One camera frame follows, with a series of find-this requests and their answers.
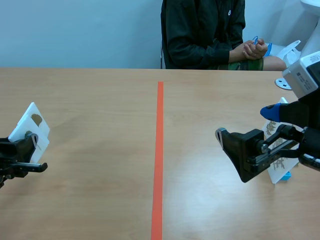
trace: robotic arm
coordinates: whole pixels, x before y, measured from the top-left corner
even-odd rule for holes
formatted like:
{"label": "robotic arm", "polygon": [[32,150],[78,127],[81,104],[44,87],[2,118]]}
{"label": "robotic arm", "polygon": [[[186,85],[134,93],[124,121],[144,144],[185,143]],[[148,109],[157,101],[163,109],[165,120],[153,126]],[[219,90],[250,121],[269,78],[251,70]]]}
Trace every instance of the robotic arm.
{"label": "robotic arm", "polygon": [[[245,134],[229,133],[219,128],[215,136],[231,159],[241,180],[246,183],[279,158],[298,158],[309,168],[320,171],[320,51],[305,56],[283,72],[298,101],[277,103],[264,107],[261,115],[274,122],[289,123],[303,128],[300,132],[291,125],[280,125],[268,139],[264,132],[254,129]],[[269,149],[277,139],[286,141]],[[298,149],[290,150],[299,144]]]}
{"label": "robotic arm", "polygon": [[32,134],[15,142],[0,138],[0,188],[8,179],[24,178],[29,172],[42,173],[48,168],[46,163],[30,163],[36,143],[37,137]]}

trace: camouflage shorts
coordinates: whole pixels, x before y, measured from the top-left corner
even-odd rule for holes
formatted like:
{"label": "camouflage shorts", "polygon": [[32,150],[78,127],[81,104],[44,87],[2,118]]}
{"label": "camouflage shorts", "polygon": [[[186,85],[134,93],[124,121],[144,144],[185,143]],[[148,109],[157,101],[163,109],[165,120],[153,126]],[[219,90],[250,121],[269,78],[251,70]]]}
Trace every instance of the camouflage shorts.
{"label": "camouflage shorts", "polygon": [[211,70],[239,70],[239,71],[262,71],[264,69],[264,59],[247,60],[233,62],[225,65],[210,67]]}

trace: knee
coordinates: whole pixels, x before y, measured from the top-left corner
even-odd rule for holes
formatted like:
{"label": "knee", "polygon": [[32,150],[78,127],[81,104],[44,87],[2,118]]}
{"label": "knee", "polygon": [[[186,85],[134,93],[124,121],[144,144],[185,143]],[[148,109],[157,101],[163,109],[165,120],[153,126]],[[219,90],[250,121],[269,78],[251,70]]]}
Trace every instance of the knee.
{"label": "knee", "polygon": [[284,71],[287,68],[286,63],[276,56],[268,56],[265,58],[264,62],[266,63],[263,70],[266,71]]}

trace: blue object in hand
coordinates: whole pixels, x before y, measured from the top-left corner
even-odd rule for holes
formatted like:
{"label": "blue object in hand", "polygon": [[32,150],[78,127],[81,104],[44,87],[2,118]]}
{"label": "blue object in hand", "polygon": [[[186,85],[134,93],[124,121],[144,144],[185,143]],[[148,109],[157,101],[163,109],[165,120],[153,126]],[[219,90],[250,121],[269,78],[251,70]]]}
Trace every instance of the blue object in hand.
{"label": "blue object in hand", "polygon": [[[256,45],[257,44],[257,42],[258,42],[258,36],[255,36],[253,39],[252,39],[252,41],[254,41],[254,45]],[[268,45],[268,50],[266,51],[266,53],[265,53],[265,55],[264,55],[264,57],[268,57],[268,56],[270,56],[270,53],[271,53],[271,49],[272,49],[272,42],[271,43],[269,43],[269,45]]]}

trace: red tape strip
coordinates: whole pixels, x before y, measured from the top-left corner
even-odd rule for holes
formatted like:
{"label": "red tape strip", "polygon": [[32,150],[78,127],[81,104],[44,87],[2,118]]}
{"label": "red tape strip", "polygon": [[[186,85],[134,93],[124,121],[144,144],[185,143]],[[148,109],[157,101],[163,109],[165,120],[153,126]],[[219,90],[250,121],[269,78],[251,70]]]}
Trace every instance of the red tape strip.
{"label": "red tape strip", "polygon": [[158,82],[151,240],[162,240],[164,178],[164,82]]}

